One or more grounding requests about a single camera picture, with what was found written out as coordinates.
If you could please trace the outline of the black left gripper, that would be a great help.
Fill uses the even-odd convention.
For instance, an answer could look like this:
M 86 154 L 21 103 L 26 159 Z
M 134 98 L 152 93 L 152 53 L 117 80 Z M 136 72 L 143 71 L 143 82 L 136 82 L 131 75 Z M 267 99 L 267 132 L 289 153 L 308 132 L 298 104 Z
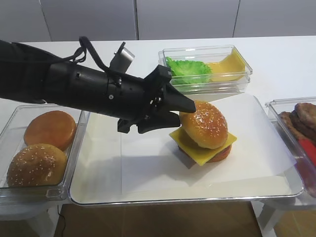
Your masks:
M 118 132 L 138 133 L 179 127 L 179 116 L 162 107 L 163 88 L 171 77 L 158 65 L 144 79 L 116 71 L 60 63 L 52 65 L 44 80 L 44 99 L 75 109 L 118 118 Z

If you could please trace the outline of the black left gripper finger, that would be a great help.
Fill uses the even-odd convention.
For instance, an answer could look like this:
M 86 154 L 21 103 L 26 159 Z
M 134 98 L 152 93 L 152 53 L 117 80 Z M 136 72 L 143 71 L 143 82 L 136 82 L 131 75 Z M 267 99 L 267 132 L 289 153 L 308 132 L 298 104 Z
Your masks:
M 194 101 L 180 93 L 169 83 L 163 88 L 162 107 L 167 111 L 185 113 L 194 113 L 196 111 Z

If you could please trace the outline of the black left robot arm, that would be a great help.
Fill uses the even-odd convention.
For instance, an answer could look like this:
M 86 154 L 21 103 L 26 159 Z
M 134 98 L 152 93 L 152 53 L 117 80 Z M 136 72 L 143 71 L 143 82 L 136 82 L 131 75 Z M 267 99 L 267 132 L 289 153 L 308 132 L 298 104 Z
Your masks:
M 118 119 L 118 132 L 135 125 L 140 134 L 179 127 L 179 112 L 194 113 L 195 103 L 158 65 L 145 78 L 127 74 L 134 55 L 122 44 L 106 66 L 87 37 L 61 58 L 22 43 L 0 43 L 0 96 L 24 103 L 52 103 Z

